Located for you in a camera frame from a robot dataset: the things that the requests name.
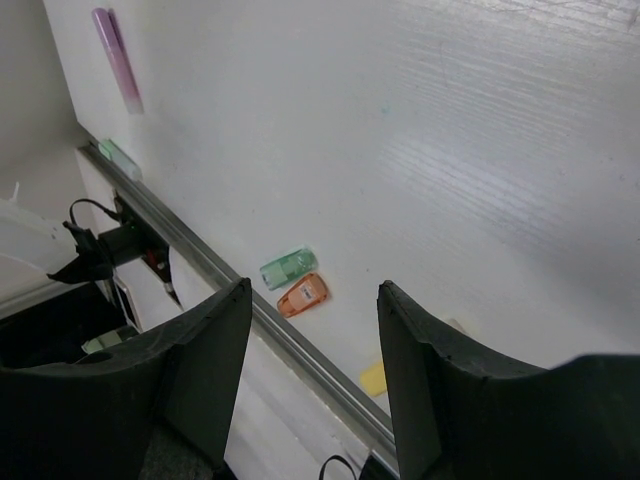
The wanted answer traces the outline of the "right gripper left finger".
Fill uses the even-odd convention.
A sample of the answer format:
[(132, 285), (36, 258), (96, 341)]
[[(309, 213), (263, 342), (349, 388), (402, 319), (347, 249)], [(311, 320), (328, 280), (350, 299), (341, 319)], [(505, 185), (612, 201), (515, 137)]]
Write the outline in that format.
[(1, 371), (1, 475), (5, 479), (174, 479), (177, 457), (229, 474), (227, 410), (213, 435), (171, 421), (189, 395), (180, 378), (211, 368), (217, 312), (197, 306), (74, 363)]

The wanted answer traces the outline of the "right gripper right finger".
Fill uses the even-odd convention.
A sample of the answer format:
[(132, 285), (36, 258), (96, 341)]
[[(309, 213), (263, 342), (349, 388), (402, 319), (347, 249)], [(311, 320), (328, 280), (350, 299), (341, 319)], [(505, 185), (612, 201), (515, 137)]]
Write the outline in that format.
[(539, 368), (459, 332), (389, 281), (377, 310), (402, 478), (638, 477), (637, 356)]

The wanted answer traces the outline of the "yellow pastel highlighter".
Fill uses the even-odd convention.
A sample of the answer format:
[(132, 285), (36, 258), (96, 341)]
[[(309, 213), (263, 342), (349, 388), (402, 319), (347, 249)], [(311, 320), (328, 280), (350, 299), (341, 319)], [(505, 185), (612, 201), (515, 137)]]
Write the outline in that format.
[[(460, 322), (453, 318), (445, 319), (444, 323), (458, 332), (467, 335), (467, 330)], [(385, 368), (382, 360), (372, 364), (361, 372), (359, 382), (364, 391), (371, 397), (378, 397), (387, 392)]]

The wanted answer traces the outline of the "green pastel long highlighter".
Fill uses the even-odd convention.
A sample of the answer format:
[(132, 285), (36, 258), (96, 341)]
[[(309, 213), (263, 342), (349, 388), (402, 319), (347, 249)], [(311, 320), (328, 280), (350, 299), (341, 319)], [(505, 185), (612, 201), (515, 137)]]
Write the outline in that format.
[(100, 153), (116, 165), (130, 180), (140, 182), (143, 178), (140, 167), (112, 140), (98, 143)]

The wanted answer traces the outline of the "pink pastel highlighter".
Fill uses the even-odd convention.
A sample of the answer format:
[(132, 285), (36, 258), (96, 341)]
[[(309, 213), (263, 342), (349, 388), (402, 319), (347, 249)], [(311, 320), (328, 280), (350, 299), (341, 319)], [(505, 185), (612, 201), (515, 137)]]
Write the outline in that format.
[(142, 114), (141, 95), (114, 10), (95, 8), (91, 16), (128, 113)]

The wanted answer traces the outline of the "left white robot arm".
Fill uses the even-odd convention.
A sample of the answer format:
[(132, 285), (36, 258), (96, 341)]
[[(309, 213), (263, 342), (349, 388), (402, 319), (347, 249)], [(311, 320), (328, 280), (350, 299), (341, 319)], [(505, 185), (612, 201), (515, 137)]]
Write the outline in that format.
[(82, 203), (98, 208), (117, 226), (95, 234), (78, 224), (73, 207), (69, 219), (60, 222), (32, 213), (14, 200), (2, 200), (1, 255), (66, 285), (109, 281), (118, 267), (138, 259), (163, 283), (171, 281), (168, 243), (140, 215), (119, 198), (114, 209), (88, 198), (73, 202)]

